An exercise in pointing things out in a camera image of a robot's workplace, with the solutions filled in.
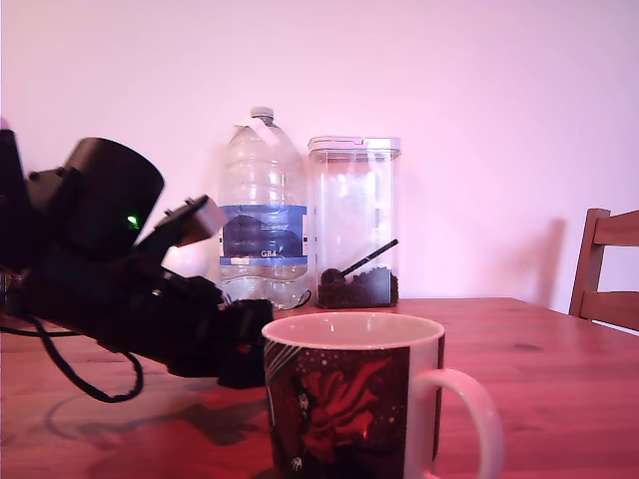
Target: chair backrest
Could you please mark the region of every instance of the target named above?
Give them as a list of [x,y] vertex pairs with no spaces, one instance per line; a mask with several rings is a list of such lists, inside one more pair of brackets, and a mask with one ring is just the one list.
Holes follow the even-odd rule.
[[608,210],[588,210],[569,312],[639,330],[639,292],[597,291],[606,246],[639,246],[639,211],[611,217]]

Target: container lid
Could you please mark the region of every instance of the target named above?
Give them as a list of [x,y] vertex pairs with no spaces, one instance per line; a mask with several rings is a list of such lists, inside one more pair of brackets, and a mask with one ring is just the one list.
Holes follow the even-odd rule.
[[309,141],[310,152],[364,152],[384,150],[394,153],[401,151],[399,138],[364,138],[364,137],[314,137]]
[[251,108],[251,117],[252,118],[269,117],[269,118],[272,119],[274,117],[273,108],[269,108],[269,107],[252,107]]

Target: white mug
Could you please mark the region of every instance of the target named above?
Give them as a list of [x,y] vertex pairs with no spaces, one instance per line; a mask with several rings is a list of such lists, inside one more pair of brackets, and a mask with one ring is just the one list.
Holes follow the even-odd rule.
[[283,479],[436,479],[441,388],[468,407],[479,479],[501,474],[497,409],[472,377],[443,368],[444,329],[386,312],[322,312],[267,324],[275,469]]

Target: mug handle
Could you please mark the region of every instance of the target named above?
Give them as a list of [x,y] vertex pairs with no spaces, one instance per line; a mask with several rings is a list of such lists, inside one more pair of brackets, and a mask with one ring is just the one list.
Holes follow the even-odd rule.
[[[480,461],[478,479],[497,479],[504,461],[504,441],[501,419],[494,402],[484,387],[468,374],[455,369],[432,369],[418,374],[414,392],[420,401],[437,387],[445,387],[461,398],[479,434]],[[425,471],[424,479],[438,479]]]

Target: plastic water bottle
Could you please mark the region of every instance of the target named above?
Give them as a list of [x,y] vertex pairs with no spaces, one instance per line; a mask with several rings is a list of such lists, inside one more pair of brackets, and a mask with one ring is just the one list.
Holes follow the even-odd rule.
[[308,285],[307,177],[273,110],[251,109],[231,139],[219,205],[220,288],[232,300],[269,299],[277,309],[304,300]]

